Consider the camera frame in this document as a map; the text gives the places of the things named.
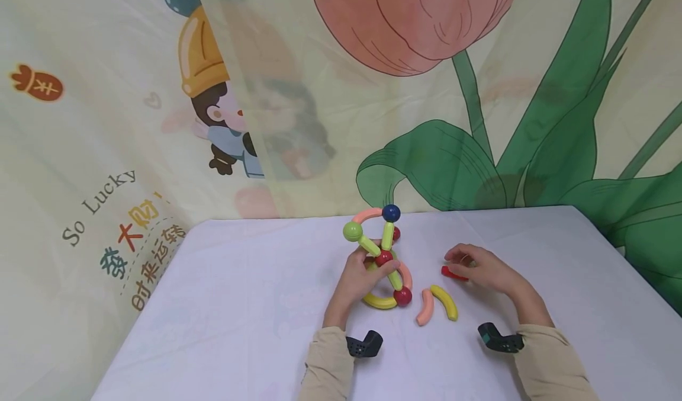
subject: white tablecloth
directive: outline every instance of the white tablecloth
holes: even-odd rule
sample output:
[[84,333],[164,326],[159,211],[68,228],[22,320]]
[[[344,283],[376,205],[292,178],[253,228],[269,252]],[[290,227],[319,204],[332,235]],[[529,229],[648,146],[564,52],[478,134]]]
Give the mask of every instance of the white tablecloth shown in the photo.
[[[94,400],[295,400],[304,357],[345,259],[349,217],[210,221],[192,229],[134,325]],[[381,218],[364,223],[380,238]],[[396,223],[395,251],[412,272],[406,308],[351,315],[348,332],[384,338],[356,362],[364,400],[520,400],[508,355],[477,326],[516,327],[506,298],[440,275],[443,254],[474,243],[526,276],[574,344],[602,401],[682,400],[682,319],[570,207],[416,213]],[[436,301],[423,328],[421,290],[445,288],[459,320]],[[386,287],[377,289],[380,294]]]

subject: child's hand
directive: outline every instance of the child's hand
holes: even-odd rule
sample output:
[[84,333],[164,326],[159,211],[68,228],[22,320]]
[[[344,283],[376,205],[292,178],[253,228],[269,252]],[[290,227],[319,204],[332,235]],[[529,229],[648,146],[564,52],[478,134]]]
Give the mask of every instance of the child's hand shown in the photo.
[[341,278],[336,284],[336,290],[329,301],[327,312],[324,313],[323,327],[339,326],[345,329],[350,308],[359,302],[365,294],[372,291],[374,286],[391,272],[398,269],[399,262],[396,260],[385,263],[377,270],[365,269],[367,252],[360,247],[351,253],[346,261]]
[[471,244],[457,244],[445,253],[448,269],[473,283],[506,295],[527,285],[518,272],[484,248]]

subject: green ball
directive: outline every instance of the green ball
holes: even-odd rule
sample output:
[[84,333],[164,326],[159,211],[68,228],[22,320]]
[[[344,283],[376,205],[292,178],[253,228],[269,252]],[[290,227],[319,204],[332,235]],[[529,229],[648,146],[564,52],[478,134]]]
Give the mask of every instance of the green ball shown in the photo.
[[362,236],[362,225],[356,222],[348,222],[343,227],[343,236],[350,242],[359,241]]

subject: navy blue ball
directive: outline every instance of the navy blue ball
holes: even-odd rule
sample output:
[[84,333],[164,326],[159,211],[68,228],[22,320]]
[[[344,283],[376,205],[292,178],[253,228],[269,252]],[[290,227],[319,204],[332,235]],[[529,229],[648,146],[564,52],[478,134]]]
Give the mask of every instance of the navy blue ball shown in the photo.
[[400,218],[400,209],[395,204],[388,204],[382,209],[381,216],[386,222],[397,222]]

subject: yellow curved rod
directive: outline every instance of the yellow curved rod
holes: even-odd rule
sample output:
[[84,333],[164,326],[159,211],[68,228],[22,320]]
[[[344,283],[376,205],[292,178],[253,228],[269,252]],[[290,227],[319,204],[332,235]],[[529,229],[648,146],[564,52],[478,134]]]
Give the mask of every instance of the yellow curved rod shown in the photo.
[[448,319],[451,321],[457,321],[459,316],[457,312],[457,306],[455,306],[455,302],[452,300],[448,292],[440,288],[438,285],[431,285],[431,293],[433,293],[436,299],[438,299],[441,303],[443,303],[443,306],[445,306],[445,314],[448,315]]
[[362,300],[371,307],[377,309],[393,309],[398,306],[398,302],[393,297],[378,297],[372,293],[368,293]]

